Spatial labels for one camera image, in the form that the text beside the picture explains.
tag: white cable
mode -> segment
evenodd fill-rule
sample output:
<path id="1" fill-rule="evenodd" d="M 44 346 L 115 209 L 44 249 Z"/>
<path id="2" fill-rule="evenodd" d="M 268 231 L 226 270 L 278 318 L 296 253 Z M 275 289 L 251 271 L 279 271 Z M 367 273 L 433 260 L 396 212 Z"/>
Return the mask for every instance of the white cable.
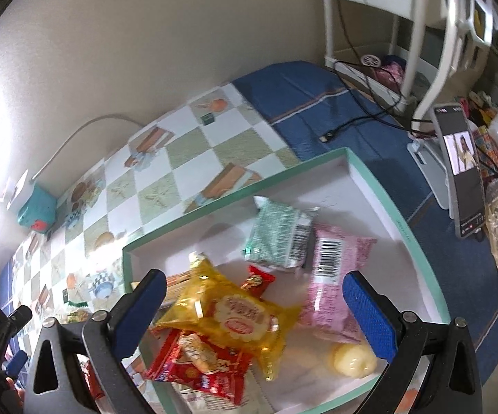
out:
<path id="1" fill-rule="evenodd" d="M 145 127 L 144 124 L 142 123 L 139 123 L 138 121 L 136 120 L 133 120 L 132 118 L 128 117 L 127 115 L 122 115 L 122 114 L 109 114 L 109 115 L 102 115 L 102 116 L 98 116 L 96 118 L 93 118 L 92 120 L 90 121 L 87 121 L 86 123 L 84 123 L 83 125 L 81 125 L 79 128 L 76 129 L 76 131 L 74 131 L 71 135 L 68 136 L 68 138 L 63 142 L 63 144 L 58 148 L 58 150 L 54 153 L 53 156 L 50 157 L 50 160 L 48 160 L 46 162 L 46 164 L 44 164 L 44 166 L 42 168 L 40 168 L 40 170 L 38 170 L 38 172 L 32 177 L 32 179 L 30 180 L 31 182 L 34 182 L 37 177 L 42 174 L 44 172 L 44 170 L 50 166 L 51 162 L 54 161 L 54 159 L 58 156 L 58 154 L 61 152 L 61 150 L 63 148 L 65 148 L 65 146 L 67 146 L 67 143 L 69 143 L 72 138 L 77 135 L 80 131 L 82 131 L 86 126 L 89 126 L 91 125 L 92 123 L 95 123 L 96 121 L 99 121 L 99 120 L 106 120 L 108 118 L 115 118 L 116 120 L 123 120 L 123 121 L 130 121 L 131 123 L 134 123 L 135 125 L 139 126 L 139 127 Z"/>

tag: yellow ball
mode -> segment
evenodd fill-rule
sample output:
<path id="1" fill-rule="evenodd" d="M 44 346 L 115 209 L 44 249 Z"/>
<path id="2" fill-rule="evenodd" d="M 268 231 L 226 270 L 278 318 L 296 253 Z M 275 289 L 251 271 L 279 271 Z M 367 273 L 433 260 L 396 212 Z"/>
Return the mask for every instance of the yellow ball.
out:
<path id="1" fill-rule="evenodd" d="M 339 344 L 332 351 L 333 367 L 340 374 L 364 378 L 375 371 L 378 359 L 367 344 Z"/>

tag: blue gripper pad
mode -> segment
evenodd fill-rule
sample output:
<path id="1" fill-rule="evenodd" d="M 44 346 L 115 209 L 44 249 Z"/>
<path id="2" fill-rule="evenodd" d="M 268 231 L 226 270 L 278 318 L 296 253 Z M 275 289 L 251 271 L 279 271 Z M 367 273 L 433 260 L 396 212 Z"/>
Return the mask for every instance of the blue gripper pad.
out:
<path id="1" fill-rule="evenodd" d="M 378 304 L 352 274 L 343 280 L 343 297 L 378 358 L 390 364 L 398 349 L 396 333 Z"/>
<path id="2" fill-rule="evenodd" d="M 17 380 L 21 369 L 27 363 L 27 359 L 27 354 L 23 350 L 18 351 L 6 366 L 6 375 L 13 381 Z"/>
<path id="3" fill-rule="evenodd" d="M 122 314 L 121 320 L 115 328 L 111 350 L 117 359 L 128 358 L 134 354 L 166 294 L 167 279 L 164 273 L 152 269 L 133 293 L 125 294 L 121 298 L 121 300 L 124 298 L 131 305 L 128 307 L 128 311 Z M 121 300 L 111 311 L 112 315 L 116 308 L 119 308 Z"/>

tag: white metal rack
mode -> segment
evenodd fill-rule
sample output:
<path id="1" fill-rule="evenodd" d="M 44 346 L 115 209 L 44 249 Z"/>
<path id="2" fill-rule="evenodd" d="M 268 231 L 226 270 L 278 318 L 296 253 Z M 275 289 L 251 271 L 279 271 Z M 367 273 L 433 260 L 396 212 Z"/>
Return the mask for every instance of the white metal rack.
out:
<path id="1" fill-rule="evenodd" d="M 393 13 L 391 43 L 385 53 L 395 53 L 407 60 L 404 80 L 401 86 L 402 98 L 396 106 L 400 114 L 412 114 L 413 118 L 423 119 L 427 110 L 439 98 L 453 98 L 466 95 L 482 73 L 488 50 L 492 44 L 494 31 L 498 31 L 498 9 L 493 0 L 351 0 L 374 6 Z M 345 77 L 366 85 L 366 77 L 355 68 L 337 61 L 333 24 L 336 17 L 334 0 L 323 0 L 326 26 L 326 55 L 328 67 L 339 71 Z M 413 21 L 409 51 L 397 45 L 399 17 Z M 420 58 L 426 26 L 442 27 L 444 43 L 438 67 L 427 64 Z M 434 74 L 429 90 L 417 104 L 411 95 L 416 71 L 425 76 Z M 449 79 L 459 73 L 458 84 L 450 91 Z M 379 82 L 369 79 L 372 91 L 387 104 L 399 99 L 396 92 Z M 424 129 L 420 122 L 412 123 L 414 129 Z"/>

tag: patterned tablecloth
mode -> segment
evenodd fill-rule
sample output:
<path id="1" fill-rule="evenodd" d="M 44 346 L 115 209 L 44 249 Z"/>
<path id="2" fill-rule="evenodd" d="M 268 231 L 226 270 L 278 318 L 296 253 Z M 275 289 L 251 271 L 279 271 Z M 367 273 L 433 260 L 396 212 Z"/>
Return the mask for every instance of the patterned tablecloth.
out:
<path id="1" fill-rule="evenodd" d="M 31 355 L 48 316 L 64 323 L 111 309 L 130 284 L 126 244 L 298 162 L 232 84 L 141 129 L 60 198 L 46 237 L 31 234 L 13 256 L 13 307 L 33 311 L 20 348 Z M 135 375 L 137 363 L 127 364 Z"/>

